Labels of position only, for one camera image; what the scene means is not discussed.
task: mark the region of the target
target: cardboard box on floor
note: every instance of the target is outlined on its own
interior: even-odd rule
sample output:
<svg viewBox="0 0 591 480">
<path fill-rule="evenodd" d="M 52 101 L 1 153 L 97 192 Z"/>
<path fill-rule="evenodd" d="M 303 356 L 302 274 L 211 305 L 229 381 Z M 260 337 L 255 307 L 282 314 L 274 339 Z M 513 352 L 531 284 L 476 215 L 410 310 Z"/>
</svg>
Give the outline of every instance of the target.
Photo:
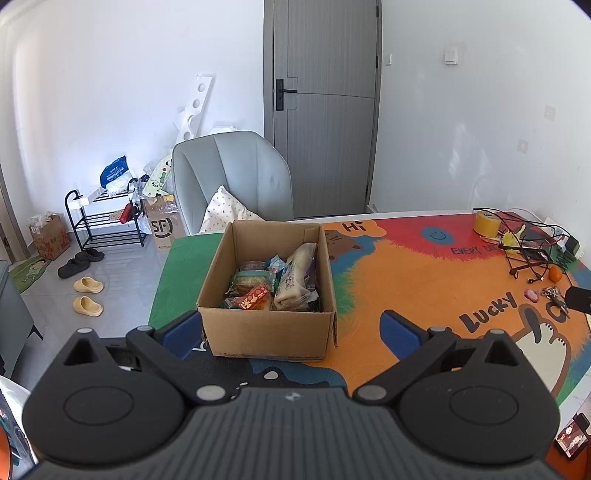
<svg viewBox="0 0 591 480">
<path fill-rule="evenodd" d="M 55 260 L 68 250 L 70 239 L 59 215 L 51 215 L 51 219 L 43 226 L 29 226 L 33 244 L 39 255 L 49 260 Z"/>
<path fill-rule="evenodd" d="M 187 236 L 173 195 L 143 200 L 158 251 L 170 250 L 175 238 Z"/>
<path fill-rule="evenodd" d="M 316 288 L 321 312 L 249 311 L 219 308 L 230 278 L 245 261 L 275 255 L 286 260 L 300 245 L 316 242 Z M 318 223 L 229 223 L 213 257 L 197 308 L 212 353 L 217 356 L 322 360 L 336 346 L 336 300 L 324 229 Z"/>
</svg>

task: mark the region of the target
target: keychain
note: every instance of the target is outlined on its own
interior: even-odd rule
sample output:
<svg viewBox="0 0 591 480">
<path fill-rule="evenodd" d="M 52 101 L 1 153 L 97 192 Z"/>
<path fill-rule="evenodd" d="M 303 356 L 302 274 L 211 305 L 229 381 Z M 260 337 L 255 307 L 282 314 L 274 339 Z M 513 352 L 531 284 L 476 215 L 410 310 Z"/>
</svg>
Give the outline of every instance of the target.
<svg viewBox="0 0 591 480">
<path fill-rule="evenodd" d="M 536 293 L 548 298 L 553 305 L 557 306 L 560 311 L 567 316 L 567 318 L 570 318 L 569 310 L 566 307 L 566 303 L 564 302 L 564 297 L 560 293 L 560 289 L 558 287 L 546 287 L 541 292 L 537 291 Z"/>
</svg>

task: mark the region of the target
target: gray door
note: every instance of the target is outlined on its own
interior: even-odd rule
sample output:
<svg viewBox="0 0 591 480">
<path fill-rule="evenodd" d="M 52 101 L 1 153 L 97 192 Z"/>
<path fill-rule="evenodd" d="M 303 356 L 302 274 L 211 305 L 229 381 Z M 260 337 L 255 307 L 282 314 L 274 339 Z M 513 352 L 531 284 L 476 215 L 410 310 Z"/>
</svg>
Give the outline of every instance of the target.
<svg viewBox="0 0 591 480">
<path fill-rule="evenodd" d="M 297 218 L 365 209 L 376 35 L 376 0 L 275 0 L 275 148 Z"/>
</svg>

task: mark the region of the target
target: black shoe rack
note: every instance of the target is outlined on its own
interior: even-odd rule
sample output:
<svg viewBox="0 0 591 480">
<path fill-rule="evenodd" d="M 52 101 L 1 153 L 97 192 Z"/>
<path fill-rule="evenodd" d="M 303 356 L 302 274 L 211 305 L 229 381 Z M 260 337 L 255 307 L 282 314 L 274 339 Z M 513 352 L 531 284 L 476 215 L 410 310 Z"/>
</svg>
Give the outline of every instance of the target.
<svg viewBox="0 0 591 480">
<path fill-rule="evenodd" d="M 99 195 L 92 203 L 96 202 L 103 202 L 105 200 L 112 200 L 117 198 L 127 197 L 129 198 L 130 187 L 136 188 L 138 185 L 138 179 L 131 179 L 127 184 L 127 192 L 118 193 L 110 197 L 107 192 L 102 193 Z M 144 212 L 144 207 L 142 202 L 138 202 L 138 206 L 134 206 L 131 199 L 129 199 L 129 203 L 131 204 L 131 208 L 133 211 L 132 217 L 129 219 L 128 222 L 131 220 L 134 221 L 135 224 L 135 231 L 126 231 L 126 232 L 111 232 L 111 233 L 93 233 L 92 229 L 95 227 L 103 227 L 107 225 L 120 225 L 119 219 L 111 219 L 111 214 L 115 213 L 117 210 L 112 210 L 110 212 L 104 213 L 95 213 L 93 215 L 87 215 L 84 211 L 84 207 L 80 207 L 80 215 L 81 218 L 76 223 L 72 219 L 72 212 L 68 207 L 68 202 L 73 200 L 81 199 L 83 196 L 80 195 L 78 190 L 71 190 L 66 195 L 64 199 L 64 204 L 66 205 L 66 212 L 68 213 L 68 218 L 70 219 L 70 224 L 72 225 L 72 230 L 74 230 L 74 236 L 76 237 L 76 241 L 80 247 L 80 250 L 84 250 L 85 248 L 104 248 L 104 247 L 116 247 L 118 245 L 132 245 L 132 244 L 141 244 L 144 246 L 144 241 L 146 239 L 146 234 L 143 233 L 139 229 L 138 218 Z M 79 232 L 84 234 L 86 231 L 87 238 L 82 242 L 80 240 Z"/>
</svg>

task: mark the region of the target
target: table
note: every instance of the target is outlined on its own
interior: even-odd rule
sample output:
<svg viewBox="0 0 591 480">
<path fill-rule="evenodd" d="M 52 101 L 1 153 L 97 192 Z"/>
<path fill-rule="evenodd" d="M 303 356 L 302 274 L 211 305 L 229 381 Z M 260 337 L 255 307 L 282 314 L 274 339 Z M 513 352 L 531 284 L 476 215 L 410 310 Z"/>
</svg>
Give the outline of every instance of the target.
<svg viewBox="0 0 591 480">
<path fill-rule="evenodd" d="M 187 359 L 216 375 L 254 386 L 343 386 L 349 392 L 398 361 L 381 313 L 396 310 L 427 329 L 448 326 L 465 338 L 503 328 L 524 351 L 557 402 L 563 404 L 591 367 L 589 318 L 567 319 L 543 298 L 524 297 L 529 278 L 508 274 L 504 254 L 472 230 L 468 212 L 386 213 L 307 221 L 324 223 L 337 299 L 338 348 L 306 364 L 214 358 L 203 343 Z M 220 233 L 175 241 L 154 299 L 150 324 L 160 327 L 194 308 Z M 591 288 L 578 263 L 574 284 Z M 537 282 L 541 290 L 552 285 Z M 569 286 L 564 277 L 558 286 Z M 579 404 L 566 409 L 568 419 Z"/>
</svg>

